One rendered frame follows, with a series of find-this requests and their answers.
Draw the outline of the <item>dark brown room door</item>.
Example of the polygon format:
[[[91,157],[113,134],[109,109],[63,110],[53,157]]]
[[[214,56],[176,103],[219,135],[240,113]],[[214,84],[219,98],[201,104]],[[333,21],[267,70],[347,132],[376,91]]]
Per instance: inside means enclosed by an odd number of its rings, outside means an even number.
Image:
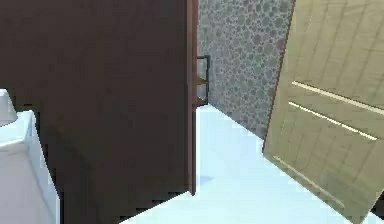
[[[62,224],[196,190],[197,0],[0,0],[0,87],[33,111]]]

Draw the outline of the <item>pale wooden cupboard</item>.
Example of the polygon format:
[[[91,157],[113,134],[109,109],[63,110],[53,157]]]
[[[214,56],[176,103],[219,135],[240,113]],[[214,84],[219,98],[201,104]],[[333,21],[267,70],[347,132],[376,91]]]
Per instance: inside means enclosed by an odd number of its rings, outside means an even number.
[[[384,0],[295,0],[262,152],[363,223],[384,193]]]

